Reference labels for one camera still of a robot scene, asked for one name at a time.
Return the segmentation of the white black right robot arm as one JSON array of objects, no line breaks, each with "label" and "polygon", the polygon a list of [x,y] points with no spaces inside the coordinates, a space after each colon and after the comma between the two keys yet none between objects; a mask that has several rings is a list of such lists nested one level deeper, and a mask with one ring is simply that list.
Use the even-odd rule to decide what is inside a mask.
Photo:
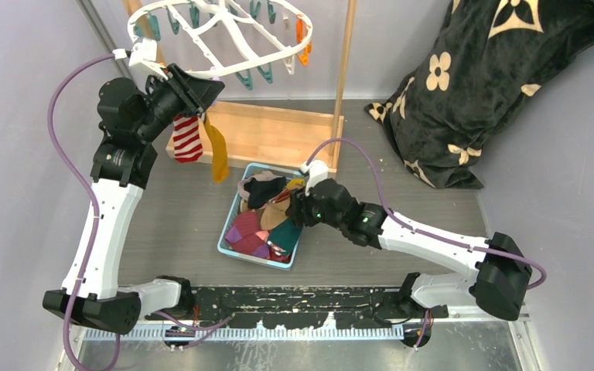
[{"label": "white black right robot arm", "polygon": [[514,239],[504,233],[471,237],[417,223],[374,203],[359,202],[333,179],[293,190],[287,211],[297,226],[326,224],[361,247],[400,252],[449,269],[409,273],[396,305],[409,318],[445,306],[476,306],[495,318],[519,318],[532,276]]}]

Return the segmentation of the tan brown sock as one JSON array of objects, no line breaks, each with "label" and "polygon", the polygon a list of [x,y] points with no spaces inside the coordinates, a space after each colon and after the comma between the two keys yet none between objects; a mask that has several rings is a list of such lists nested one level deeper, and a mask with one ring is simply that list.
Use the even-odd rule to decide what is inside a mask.
[{"label": "tan brown sock", "polygon": [[273,230],[288,219],[286,211],[290,207],[290,198],[280,201],[268,201],[258,210],[258,222],[262,230]]}]

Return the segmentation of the mustard yellow sock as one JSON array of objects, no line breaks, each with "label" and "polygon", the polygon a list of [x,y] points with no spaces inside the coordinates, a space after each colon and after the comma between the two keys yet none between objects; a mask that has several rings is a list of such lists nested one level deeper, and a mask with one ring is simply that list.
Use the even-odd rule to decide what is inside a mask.
[{"label": "mustard yellow sock", "polygon": [[208,115],[204,116],[203,126],[212,148],[212,178],[214,182],[220,183],[226,180],[230,174],[226,139],[211,123]]}]

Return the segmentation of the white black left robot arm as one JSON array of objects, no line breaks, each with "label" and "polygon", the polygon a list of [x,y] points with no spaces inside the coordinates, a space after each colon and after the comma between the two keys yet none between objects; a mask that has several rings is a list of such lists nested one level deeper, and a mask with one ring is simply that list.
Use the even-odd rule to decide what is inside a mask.
[{"label": "white black left robot arm", "polygon": [[131,218],[157,157],[154,140],[178,117],[204,113],[223,89],[222,82],[194,77],[177,65],[166,68],[162,78],[148,77],[144,90],[124,77],[100,88],[103,138],[85,181],[90,208],[68,274],[60,288],[43,296],[48,312],[119,335],[150,315],[184,319],[193,313],[196,300],[187,279],[162,275],[122,286],[118,271]]}]

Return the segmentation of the red white striped santa sock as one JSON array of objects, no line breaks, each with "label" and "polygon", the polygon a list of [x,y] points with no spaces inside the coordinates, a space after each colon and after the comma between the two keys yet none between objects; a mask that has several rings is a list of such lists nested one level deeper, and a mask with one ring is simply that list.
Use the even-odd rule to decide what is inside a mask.
[{"label": "red white striped santa sock", "polygon": [[179,163],[197,161],[203,154],[198,117],[178,116],[172,130],[174,159]]}]

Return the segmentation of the white plastic sock hanger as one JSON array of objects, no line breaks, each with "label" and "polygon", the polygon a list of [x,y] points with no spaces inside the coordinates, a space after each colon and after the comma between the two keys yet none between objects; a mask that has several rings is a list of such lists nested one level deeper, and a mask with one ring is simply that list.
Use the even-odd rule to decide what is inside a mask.
[{"label": "white plastic sock hanger", "polygon": [[185,72],[214,80],[235,77],[249,90],[255,73],[273,83],[275,66],[283,66],[292,75],[298,64],[309,62],[312,20],[287,1],[126,4],[129,16],[125,25],[132,46],[142,37],[154,39],[158,44],[156,60],[164,65],[166,74],[170,62],[159,48],[164,31],[183,41],[194,54]]}]

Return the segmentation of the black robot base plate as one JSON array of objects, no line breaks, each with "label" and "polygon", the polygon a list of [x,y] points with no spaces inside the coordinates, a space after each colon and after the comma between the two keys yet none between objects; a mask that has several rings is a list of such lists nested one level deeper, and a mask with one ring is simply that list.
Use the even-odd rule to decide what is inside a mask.
[{"label": "black robot base plate", "polygon": [[390,287],[198,287],[185,309],[148,320],[169,322],[162,339],[183,349],[191,340],[307,341],[397,339],[424,346],[445,305],[425,310]]}]

